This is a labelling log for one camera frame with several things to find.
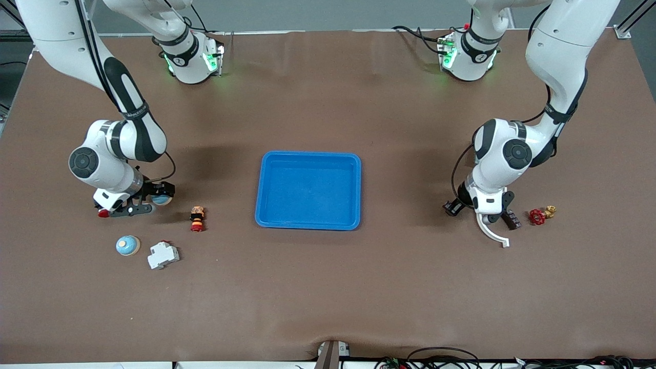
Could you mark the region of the blue plastic tray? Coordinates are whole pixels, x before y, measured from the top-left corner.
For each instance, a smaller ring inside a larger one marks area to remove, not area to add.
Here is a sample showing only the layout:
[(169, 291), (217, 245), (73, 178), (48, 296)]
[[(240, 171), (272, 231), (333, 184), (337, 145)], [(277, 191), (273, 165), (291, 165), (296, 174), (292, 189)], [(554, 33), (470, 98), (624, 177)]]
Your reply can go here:
[(353, 231), (361, 189), (356, 154), (272, 150), (262, 157), (254, 218), (263, 228)]

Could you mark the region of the white circuit breaker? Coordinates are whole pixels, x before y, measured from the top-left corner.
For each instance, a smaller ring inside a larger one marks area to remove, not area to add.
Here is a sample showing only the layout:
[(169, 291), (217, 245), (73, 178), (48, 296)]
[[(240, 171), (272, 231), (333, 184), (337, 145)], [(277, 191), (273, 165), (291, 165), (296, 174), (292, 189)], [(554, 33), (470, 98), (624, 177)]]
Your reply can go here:
[(169, 241), (162, 240), (150, 247), (148, 264), (151, 270), (161, 270), (172, 262), (180, 260), (178, 249)]

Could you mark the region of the white curved plastic bracket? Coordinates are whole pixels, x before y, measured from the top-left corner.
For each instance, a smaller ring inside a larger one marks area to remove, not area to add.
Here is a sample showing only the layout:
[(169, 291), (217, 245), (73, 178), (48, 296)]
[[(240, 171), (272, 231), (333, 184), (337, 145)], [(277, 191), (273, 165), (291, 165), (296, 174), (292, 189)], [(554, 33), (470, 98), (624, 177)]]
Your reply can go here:
[(476, 213), (476, 220), (479, 226), (479, 229), (482, 231), (487, 238), (490, 240), (496, 241), (501, 245), (502, 248), (510, 247), (510, 239), (506, 237), (501, 237), (499, 234), (494, 233), (489, 226), (492, 224), (489, 219), (489, 215), (482, 213)]

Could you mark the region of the white table edge rail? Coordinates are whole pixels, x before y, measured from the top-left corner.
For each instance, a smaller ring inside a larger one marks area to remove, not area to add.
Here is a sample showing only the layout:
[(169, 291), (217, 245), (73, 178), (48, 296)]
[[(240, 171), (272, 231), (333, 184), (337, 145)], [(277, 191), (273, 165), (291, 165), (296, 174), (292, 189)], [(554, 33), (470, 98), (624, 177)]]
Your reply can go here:
[(315, 362), (145, 361), (0, 364), (0, 369), (314, 369)]

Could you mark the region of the aluminium frame profile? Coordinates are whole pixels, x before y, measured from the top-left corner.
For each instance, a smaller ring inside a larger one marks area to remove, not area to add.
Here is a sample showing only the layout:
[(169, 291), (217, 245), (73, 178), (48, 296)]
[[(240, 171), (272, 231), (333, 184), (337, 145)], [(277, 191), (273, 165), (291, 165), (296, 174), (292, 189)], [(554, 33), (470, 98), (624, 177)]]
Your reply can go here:
[(16, 0), (0, 0), (0, 54), (29, 53), (33, 47)]
[(630, 39), (632, 28), (654, 8), (656, 8), (656, 0), (641, 0), (619, 24), (613, 25), (617, 39)]

